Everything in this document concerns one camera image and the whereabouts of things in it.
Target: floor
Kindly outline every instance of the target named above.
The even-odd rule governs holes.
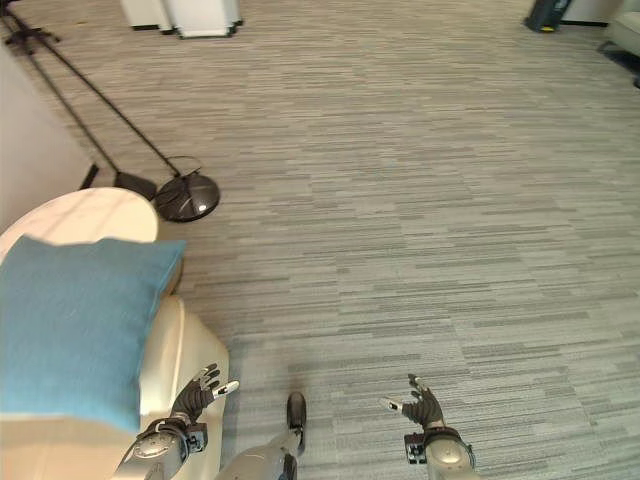
[[[640,478],[640,91],[601,29],[536,35],[530,0],[498,3],[242,0],[235,37],[182,41],[115,1],[15,5],[222,187],[165,236],[242,382],[223,462],[297,388],[301,480],[425,478],[377,402],[414,372],[488,478]],[[124,170],[169,179],[39,58]]]

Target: cushion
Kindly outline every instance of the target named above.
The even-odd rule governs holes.
[[[0,266],[0,411],[137,431],[145,341],[184,246],[20,238]]]

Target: white tabletop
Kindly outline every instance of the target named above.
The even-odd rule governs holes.
[[[153,242],[158,217],[142,196],[121,188],[88,188],[40,205],[0,236],[0,262],[22,235],[55,245],[92,243],[105,237]]]

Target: trash can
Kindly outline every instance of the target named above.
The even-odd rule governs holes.
[[[555,32],[571,0],[536,0],[524,24],[534,32]]]

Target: robot finger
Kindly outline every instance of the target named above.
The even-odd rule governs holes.
[[[402,401],[394,400],[389,397],[382,397],[379,400],[380,405],[390,412],[402,414]]]

